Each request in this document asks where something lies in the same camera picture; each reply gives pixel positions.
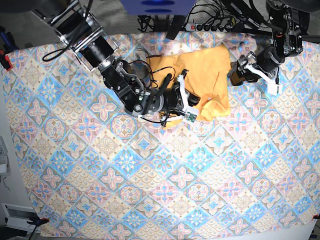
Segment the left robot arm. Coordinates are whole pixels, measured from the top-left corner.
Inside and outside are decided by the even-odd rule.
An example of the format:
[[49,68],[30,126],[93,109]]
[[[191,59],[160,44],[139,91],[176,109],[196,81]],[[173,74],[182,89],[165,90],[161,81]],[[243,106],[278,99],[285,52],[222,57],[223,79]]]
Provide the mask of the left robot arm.
[[233,86],[263,79],[267,93],[276,96],[283,92],[279,79],[280,66],[286,58],[295,57],[303,51],[303,34],[308,29],[310,14],[280,0],[267,0],[266,8],[269,22],[265,25],[272,29],[272,44],[257,55],[252,51],[241,55],[231,64],[228,77]]

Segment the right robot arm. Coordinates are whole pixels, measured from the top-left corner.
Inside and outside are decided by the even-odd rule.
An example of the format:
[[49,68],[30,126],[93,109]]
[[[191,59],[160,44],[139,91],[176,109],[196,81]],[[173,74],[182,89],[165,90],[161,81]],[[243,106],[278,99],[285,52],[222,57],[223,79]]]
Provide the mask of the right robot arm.
[[32,12],[54,29],[65,48],[71,50],[88,71],[99,70],[106,87],[116,94],[127,114],[145,119],[161,113],[158,121],[181,120],[193,124],[199,115],[196,105],[200,97],[186,90],[187,69],[180,74],[168,73],[160,85],[153,87],[154,73],[146,65],[149,81],[138,77],[125,60],[114,55],[118,45],[110,39],[90,11],[78,0],[37,0]]

